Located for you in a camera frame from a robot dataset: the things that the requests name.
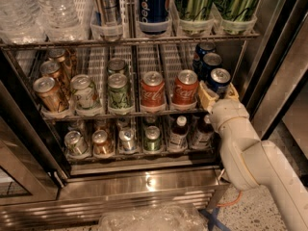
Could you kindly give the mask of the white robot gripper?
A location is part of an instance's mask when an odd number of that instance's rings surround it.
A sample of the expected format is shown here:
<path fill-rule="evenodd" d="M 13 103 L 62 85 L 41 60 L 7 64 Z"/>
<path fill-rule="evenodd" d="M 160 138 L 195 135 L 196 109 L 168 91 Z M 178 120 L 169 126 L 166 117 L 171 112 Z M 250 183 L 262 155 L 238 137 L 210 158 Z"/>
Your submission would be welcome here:
<path fill-rule="evenodd" d="M 258 183 L 248 170 L 243 153 L 260 138 L 245 106 L 238 101 L 237 90 L 230 83 L 225 99 L 218 100 L 218 95 L 200 81 L 198 97 L 202 108 L 210 112 L 212 126 L 220 136 L 219 154 L 229 181 L 240 191 L 256 188 Z"/>

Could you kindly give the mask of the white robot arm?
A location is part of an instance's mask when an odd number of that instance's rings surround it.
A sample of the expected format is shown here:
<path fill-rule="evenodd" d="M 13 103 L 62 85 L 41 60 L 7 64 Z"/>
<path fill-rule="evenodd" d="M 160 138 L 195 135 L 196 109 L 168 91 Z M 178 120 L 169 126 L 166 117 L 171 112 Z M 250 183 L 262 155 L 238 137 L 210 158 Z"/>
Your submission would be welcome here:
<path fill-rule="evenodd" d="M 204 82 L 201 106 L 220 136 L 219 154 L 229 181 L 240 191 L 266 186 L 289 231 L 308 231 L 308 192 L 281 149 L 263 141 L 235 90 L 220 99 Z"/>

